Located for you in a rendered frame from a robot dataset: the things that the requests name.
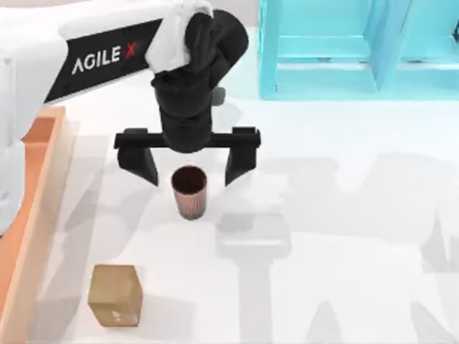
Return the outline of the pink ribbed cup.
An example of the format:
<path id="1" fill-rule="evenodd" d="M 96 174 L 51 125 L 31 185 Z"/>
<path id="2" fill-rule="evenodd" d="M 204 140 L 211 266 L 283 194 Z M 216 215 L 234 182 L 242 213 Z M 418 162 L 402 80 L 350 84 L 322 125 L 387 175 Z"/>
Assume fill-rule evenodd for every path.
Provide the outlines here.
<path id="1" fill-rule="evenodd" d="M 177 209 L 187 220 L 196 220 L 204 215 L 207 207 L 207 175 L 197 166 L 178 168 L 171 176 Z"/>

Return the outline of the shallow salmon-coloured box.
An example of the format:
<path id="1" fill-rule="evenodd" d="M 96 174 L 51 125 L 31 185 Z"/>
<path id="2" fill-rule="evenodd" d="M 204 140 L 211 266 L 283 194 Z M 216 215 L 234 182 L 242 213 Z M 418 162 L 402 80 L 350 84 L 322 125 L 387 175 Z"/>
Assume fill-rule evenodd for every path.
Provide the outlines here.
<path id="1" fill-rule="evenodd" d="M 23 139 L 24 200 L 0 238 L 0 344 L 26 344 L 74 141 L 63 106 L 43 109 Z"/>

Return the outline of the brown cardboard box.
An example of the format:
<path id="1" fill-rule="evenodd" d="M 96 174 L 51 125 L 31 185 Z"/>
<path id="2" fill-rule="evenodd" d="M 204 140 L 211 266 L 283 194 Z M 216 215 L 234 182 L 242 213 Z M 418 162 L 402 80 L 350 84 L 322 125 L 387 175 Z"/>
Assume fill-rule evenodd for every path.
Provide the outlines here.
<path id="1" fill-rule="evenodd" d="M 131 264 L 97 264 L 93 267 L 87 303 L 104 328 L 139 325 L 143 288 Z"/>

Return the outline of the light blue rack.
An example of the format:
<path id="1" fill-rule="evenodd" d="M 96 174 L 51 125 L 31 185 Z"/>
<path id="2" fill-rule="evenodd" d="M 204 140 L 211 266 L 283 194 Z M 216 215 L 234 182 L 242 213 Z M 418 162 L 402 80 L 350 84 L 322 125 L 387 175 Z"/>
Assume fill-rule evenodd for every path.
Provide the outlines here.
<path id="1" fill-rule="evenodd" d="M 459 0 L 259 0 L 264 100 L 459 100 Z"/>

